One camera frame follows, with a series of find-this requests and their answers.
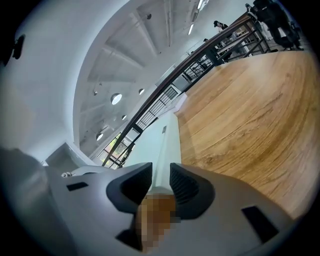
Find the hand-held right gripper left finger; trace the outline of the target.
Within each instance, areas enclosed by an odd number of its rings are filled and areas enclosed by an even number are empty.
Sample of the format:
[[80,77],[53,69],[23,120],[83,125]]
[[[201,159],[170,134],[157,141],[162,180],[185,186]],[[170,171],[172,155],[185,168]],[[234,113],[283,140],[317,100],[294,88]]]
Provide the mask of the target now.
[[76,256],[145,256],[135,218],[152,181],[152,163],[118,170],[83,166],[84,175],[62,177],[47,169],[54,202]]

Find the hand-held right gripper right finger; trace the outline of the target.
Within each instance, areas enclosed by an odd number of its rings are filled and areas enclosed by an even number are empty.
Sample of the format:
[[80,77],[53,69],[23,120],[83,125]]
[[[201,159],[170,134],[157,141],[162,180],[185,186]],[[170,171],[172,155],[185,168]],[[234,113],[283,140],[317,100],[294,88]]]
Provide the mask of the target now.
[[179,219],[169,256],[264,256],[295,223],[271,199],[231,176],[172,163],[169,184]]

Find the black framed window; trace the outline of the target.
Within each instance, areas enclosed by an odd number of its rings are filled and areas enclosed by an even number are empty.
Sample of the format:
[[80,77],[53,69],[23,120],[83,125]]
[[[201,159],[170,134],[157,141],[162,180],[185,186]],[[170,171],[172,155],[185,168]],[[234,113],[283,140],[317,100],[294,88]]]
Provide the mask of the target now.
[[119,140],[121,133],[119,132],[113,140],[103,148],[103,150],[97,155],[97,165],[103,166],[109,169],[119,169],[125,164],[135,144],[128,137],[125,137],[117,146],[117,148],[110,155],[110,158],[106,161],[106,157],[109,155],[111,149],[114,147],[116,142]]

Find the wooden table white legs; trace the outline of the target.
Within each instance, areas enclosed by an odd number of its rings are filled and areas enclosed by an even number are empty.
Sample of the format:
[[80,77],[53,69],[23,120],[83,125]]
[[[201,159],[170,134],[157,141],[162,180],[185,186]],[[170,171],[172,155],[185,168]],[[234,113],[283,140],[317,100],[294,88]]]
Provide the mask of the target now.
[[318,65],[306,51],[214,68],[177,114],[182,163],[240,179],[301,216],[319,178],[319,85]]

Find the black railing wooden handrail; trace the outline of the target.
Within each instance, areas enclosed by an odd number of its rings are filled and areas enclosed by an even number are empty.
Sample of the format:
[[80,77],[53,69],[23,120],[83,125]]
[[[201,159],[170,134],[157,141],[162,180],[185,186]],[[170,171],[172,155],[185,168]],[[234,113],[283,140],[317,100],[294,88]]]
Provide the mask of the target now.
[[166,75],[157,89],[149,96],[137,113],[121,131],[106,161],[120,142],[129,138],[135,143],[139,136],[153,124],[176,97],[190,89],[211,69],[229,61],[246,58],[254,54],[266,54],[272,50],[258,27],[247,14],[240,17],[222,32],[207,39],[190,53],[173,71]]

